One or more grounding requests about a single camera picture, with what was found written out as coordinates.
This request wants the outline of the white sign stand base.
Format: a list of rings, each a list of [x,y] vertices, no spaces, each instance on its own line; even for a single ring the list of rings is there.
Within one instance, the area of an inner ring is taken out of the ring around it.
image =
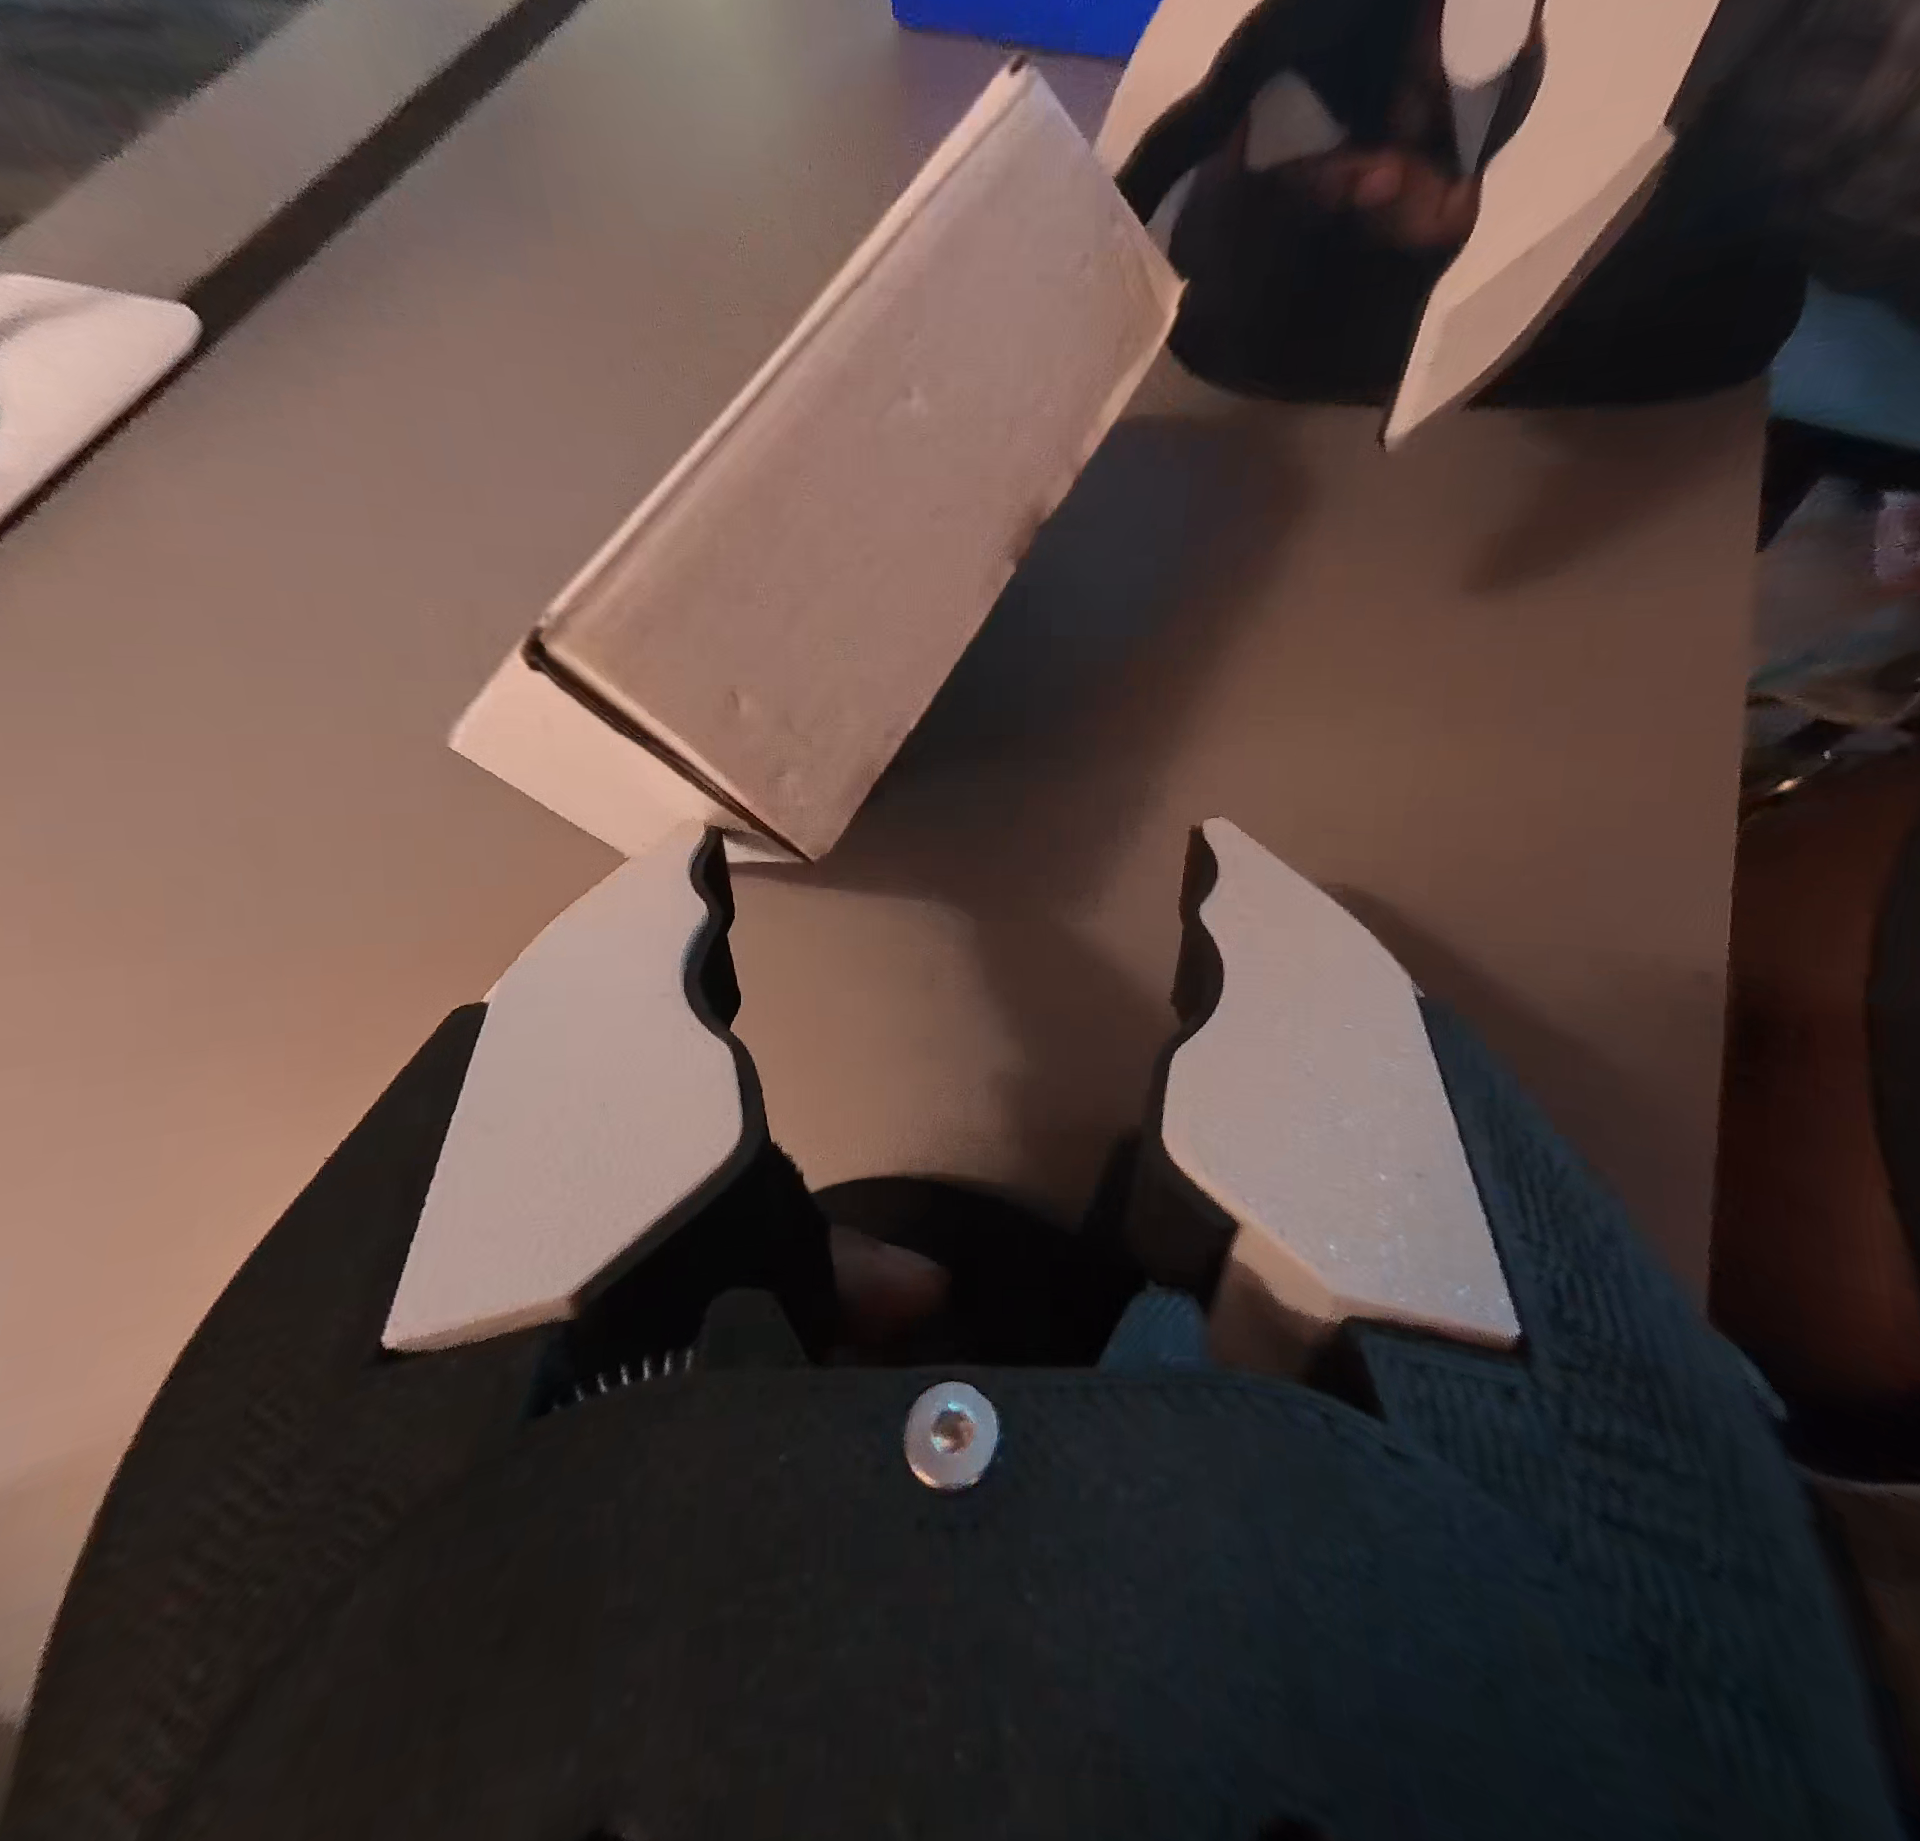
[[[75,466],[195,349],[176,302],[2,274],[2,521]]]

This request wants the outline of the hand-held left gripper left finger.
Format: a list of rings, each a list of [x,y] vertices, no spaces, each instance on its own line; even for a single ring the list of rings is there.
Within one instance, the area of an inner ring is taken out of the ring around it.
[[[385,1352],[578,1319],[766,1142],[732,1036],[728,845],[669,831],[505,969],[402,1260]]]

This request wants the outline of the white cardboard mailer box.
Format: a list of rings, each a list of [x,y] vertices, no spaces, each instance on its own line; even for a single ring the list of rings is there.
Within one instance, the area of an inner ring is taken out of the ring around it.
[[[1155,365],[1182,283],[1002,67],[450,751],[623,856],[830,854]]]

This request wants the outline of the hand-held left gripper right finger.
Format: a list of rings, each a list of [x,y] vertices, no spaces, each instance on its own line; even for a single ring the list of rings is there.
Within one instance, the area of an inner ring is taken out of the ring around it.
[[[1308,1360],[1378,1325],[1510,1355],[1524,1326],[1407,969],[1239,826],[1187,846],[1159,1163],[1223,1218],[1213,1332]]]

